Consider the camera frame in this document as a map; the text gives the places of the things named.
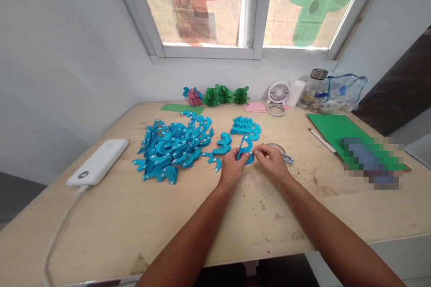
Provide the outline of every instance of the dark door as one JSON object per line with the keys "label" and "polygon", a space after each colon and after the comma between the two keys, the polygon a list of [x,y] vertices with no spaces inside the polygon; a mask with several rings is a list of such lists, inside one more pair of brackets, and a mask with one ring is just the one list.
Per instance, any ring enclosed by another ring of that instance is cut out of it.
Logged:
{"label": "dark door", "polygon": [[431,106],[431,27],[405,52],[353,112],[387,136]]}

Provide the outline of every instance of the pile of blue paper pieces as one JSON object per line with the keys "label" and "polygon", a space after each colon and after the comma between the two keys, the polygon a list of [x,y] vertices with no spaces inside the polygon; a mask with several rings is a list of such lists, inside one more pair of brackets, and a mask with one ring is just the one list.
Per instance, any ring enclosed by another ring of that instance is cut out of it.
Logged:
{"label": "pile of blue paper pieces", "polygon": [[258,140],[259,134],[262,132],[260,126],[253,122],[252,118],[244,118],[244,117],[236,117],[233,120],[233,127],[230,131],[231,135],[240,134],[246,135],[248,134],[248,139],[250,140]]}
{"label": "pile of blue paper pieces", "polygon": [[133,161],[134,165],[138,165],[138,172],[144,171],[143,180],[156,177],[162,182],[167,178],[170,184],[175,185],[178,168],[174,165],[192,167],[193,161],[201,156],[201,148],[210,144],[214,135],[210,128],[211,119],[189,111],[183,111],[181,115],[190,117],[188,127],[177,122],[168,126],[158,119],[152,127],[147,126],[138,151],[138,154],[144,154],[144,159]]}

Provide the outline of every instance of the plastic bag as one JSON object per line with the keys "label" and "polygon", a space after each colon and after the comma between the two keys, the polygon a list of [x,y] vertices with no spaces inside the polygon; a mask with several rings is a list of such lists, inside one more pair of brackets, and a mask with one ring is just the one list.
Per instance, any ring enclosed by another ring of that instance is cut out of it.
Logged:
{"label": "plastic bag", "polygon": [[367,82],[365,76],[355,74],[328,76],[317,90],[310,110],[321,114],[334,114],[342,108],[357,109],[357,102]]}

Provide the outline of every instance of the pink paper sheet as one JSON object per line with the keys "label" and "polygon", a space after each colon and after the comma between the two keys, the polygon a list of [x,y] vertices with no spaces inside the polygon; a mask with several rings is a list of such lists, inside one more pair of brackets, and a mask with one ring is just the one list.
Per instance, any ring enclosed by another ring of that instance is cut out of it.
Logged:
{"label": "pink paper sheet", "polygon": [[246,112],[253,112],[253,113],[262,113],[266,112],[266,107],[262,104],[262,102],[251,102],[249,104],[243,104],[244,110]]}

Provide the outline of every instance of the pen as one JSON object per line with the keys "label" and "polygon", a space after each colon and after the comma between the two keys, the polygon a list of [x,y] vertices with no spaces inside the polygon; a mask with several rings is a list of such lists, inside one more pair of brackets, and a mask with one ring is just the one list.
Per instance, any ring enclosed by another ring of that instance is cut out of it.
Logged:
{"label": "pen", "polygon": [[310,132],[317,138],[319,139],[319,141],[325,145],[326,148],[329,149],[329,151],[331,151],[332,153],[336,153],[336,150],[334,148],[332,148],[332,146],[327,143],[325,140],[323,140],[323,138],[321,136],[319,136],[313,129],[308,128],[308,130],[310,130]]}

